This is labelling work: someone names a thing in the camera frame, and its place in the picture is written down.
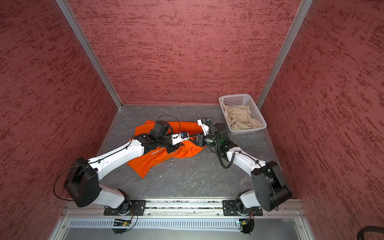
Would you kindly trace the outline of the orange shorts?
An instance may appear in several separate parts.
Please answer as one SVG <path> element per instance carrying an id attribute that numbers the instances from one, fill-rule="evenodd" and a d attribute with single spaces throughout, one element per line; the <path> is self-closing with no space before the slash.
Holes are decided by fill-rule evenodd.
<path id="1" fill-rule="evenodd" d="M 170 125 L 176 132 L 182 130 L 191 135 L 202 131 L 201 126 L 199 126 L 198 123 L 193 122 L 170 122 Z M 156 148 L 141 157 L 137 157 L 127 162 L 127 165 L 129 165 L 141 178 L 144 178 L 152 167 L 159 165 L 168 159 L 191 158 L 199 154 L 203 149 L 203 147 L 198 147 L 190 141 L 184 141 L 183 145 L 173 153 L 167 153 L 165 148 Z"/>

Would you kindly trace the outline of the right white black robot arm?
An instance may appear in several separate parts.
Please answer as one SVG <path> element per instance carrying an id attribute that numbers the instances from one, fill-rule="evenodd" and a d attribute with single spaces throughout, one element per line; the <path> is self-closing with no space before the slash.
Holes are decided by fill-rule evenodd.
<path id="1" fill-rule="evenodd" d="M 199 147 L 213 147 L 219 163 L 228 170 L 237 166 L 247 173 L 253 182 L 253 190 L 244 191 L 236 196 L 235 210 L 243 216 L 254 208 L 267 212 L 278 210 L 279 206 L 293 197 L 293 192 L 275 161 L 259 160 L 230 140 L 226 125 L 212 124 L 209 119 L 198 120 L 203 132 L 192 136 L 192 142 Z"/>

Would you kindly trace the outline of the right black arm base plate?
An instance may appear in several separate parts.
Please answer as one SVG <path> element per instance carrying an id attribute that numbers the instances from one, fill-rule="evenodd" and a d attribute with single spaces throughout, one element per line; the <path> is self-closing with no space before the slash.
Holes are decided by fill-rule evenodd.
<path id="1" fill-rule="evenodd" d="M 240 201 L 237 200 L 223 200 L 223 213 L 224 216 L 263 216 L 261 207 L 246 208 Z"/>

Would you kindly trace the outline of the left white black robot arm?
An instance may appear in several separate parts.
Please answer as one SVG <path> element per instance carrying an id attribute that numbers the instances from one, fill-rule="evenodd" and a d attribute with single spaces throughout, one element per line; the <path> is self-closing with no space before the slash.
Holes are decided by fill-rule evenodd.
<path id="1" fill-rule="evenodd" d="M 156 121 L 149 133 L 134 136 L 119 148 L 89 160 L 75 160 L 64 188 L 79 208 L 97 204 L 112 209 L 118 215 L 127 215 L 132 210 L 129 196 L 122 190 L 102 186 L 99 181 L 121 165 L 158 147 L 172 153 L 189 138 L 187 132 L 174 134 L 168 122 Z"/>

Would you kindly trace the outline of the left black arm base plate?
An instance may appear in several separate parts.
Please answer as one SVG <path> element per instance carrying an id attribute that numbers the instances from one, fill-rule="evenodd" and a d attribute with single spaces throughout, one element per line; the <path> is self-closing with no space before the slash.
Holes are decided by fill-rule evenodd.
<path id="1" fill-rule="evenodd" d="M 104 216 L 128 217 L 142 216 L 146 208 L 146 200 L 125 200 L 117 209 L 105 206 Z"/>

